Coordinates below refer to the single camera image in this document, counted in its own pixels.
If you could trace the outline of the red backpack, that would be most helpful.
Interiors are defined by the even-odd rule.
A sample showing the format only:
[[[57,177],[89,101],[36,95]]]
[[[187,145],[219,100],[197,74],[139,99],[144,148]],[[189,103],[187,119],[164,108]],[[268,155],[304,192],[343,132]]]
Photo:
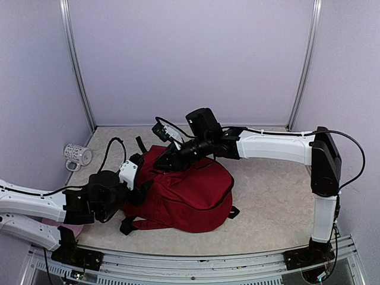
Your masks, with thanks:
[[[232,197],[235,180],[220,163],[203,158],[184,172],[164,172],[153,163],[166,147],[146,149],[140,137],[136,141],[144,164],[135,185],[145,198],[129,200],[122,207],[125,218],[119,230],[123,234],[167,228],[211,232],[239,215]]]

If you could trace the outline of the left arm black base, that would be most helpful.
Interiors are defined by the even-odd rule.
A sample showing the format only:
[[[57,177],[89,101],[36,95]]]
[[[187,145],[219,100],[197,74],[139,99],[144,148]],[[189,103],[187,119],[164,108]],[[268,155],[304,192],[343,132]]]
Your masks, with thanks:
[[[51,260],[85,270],[100,270],[103,261],[102,252],[80,248],[71,229],[58,226],[58,230],[60,233],[59,246],[52,251]]]

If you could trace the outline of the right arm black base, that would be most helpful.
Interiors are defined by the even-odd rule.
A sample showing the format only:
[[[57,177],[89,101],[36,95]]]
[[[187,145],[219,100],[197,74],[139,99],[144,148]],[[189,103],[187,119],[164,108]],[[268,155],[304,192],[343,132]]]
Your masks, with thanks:
[[[283,256],[287,270],[295,270],[332,261],[335,253],[331,242],[319,243],[310,239],[308,246],[285,251]]]

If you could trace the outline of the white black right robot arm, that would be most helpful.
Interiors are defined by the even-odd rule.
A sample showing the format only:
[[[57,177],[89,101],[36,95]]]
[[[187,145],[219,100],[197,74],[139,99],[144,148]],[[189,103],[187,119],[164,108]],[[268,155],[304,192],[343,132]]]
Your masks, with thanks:
[[[311,190],[315,212],[310,245],[304,259],[317,263],[327,253],[338,209],[342,159],[331,131],[268,132],[240,126],[223,127],[208,107],[186,115],[192,131],[188,135],[169,121],[156,117],[152,132],[170,144],[155,161],[157,169],[184,171],[202,158],[213,155],[226,159],[274,159],[311,167]]]

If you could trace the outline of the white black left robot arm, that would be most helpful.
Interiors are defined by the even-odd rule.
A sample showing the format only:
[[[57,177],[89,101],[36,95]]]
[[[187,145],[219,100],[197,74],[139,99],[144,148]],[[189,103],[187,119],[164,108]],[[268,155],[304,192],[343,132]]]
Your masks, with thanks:
[[[70,264],[83,258],[72,231],[44,226],[37,217],[70,225],[107,223],[127,203],[141,205],[149,185],[138,186],[136,172],[124,174],[102,170],[80,186],[43,191],[1,181],[1,229],[49,251],[59,253]]]

